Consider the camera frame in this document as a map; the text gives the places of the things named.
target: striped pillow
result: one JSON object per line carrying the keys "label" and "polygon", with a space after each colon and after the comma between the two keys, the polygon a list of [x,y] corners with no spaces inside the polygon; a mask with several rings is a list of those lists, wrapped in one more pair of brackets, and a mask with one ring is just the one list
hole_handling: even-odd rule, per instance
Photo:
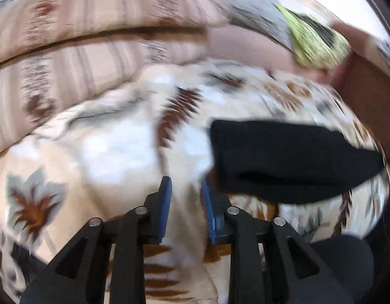
{"label": "striped pillow", "polygon": [[115,88],[145,64],[205,58],[200,30],[69,40],[0,65],[0,152],[53,115]]}
{"label": "striped pillow", "polygon": [[0,62],[102,31],[226,22],[226,9],[215,0],[15,0],[0,10]]}

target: beige striped fabric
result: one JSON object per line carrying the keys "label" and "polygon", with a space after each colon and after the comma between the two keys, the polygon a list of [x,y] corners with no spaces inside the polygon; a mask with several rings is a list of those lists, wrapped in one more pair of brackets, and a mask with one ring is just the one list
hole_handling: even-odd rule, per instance
{"label": "beige striped fabric", "polygon": [[54,114],[130,81],[145,64],[206,57],[202,31],[69,40],[0,65],[0,152]]}
{"label": "beige striped fabric", "polygon": [[102,31],[227,22],[226,9],[215,0],[15,0],[0,10],[0,62]]}

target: blanket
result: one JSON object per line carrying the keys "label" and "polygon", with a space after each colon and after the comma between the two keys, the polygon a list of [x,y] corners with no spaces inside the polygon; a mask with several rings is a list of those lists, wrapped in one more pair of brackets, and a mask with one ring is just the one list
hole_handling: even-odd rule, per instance
{"label": "blanket", "polygon": [[[147,301],[226,303],[231,249],[208,242],[199,195],[213,167],[208,133],[215,118],[316,124],[338,130],[355,147],[380,149],[329,86],[226,60],[146,66],[135,81],[60,112],[0,155],[0,234],[7,241],[1,276],[13,298],[39,273],[23,273],[11,256],[13,242],[48,263],[87,220],[120,217],[169,175],[166,237],[145,248]],[[317,241],[340,233],[364,237],[388,194],[385,169],[309,205],[229,197],[254,217],[281,216],[306,241]]]}

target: black object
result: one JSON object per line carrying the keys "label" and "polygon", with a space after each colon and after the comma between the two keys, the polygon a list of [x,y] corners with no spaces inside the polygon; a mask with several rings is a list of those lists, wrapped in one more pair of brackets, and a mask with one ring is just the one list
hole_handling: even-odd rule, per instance
{"label": "black object", "polygon": [[[210,180],[202,201],[213,244],[232,246],[229,304],[349,304],[330,269],[282,218],[267,222],[230,204]],[[258,244],[263,243],[263,272]]]}
{"label": "black object", "polygon": [[368,242],[351,235],[334,235],[310,246],[348,290],[354,303],[361,303],[374,284],[374,255]]}
{"label": "black object", "polygon": [[355,148],[319,126],[216,120],[210,137],[218,189],[270,202],[329,199],[384,169],[380,152]]}
{"label": "black object", "polygon": [[103,303],[113,243],[110,303],[144,304],[143,244],[159,244],[164,237],[171,194],[171,179],[163,177],[158,192],[120,220],[92,218],[32,281],[20,304]]}
{"label": "black object", "polygon": [[379,222],[366,237],[375,260],[375,282],[365,304],[390,302],[390,197]]}

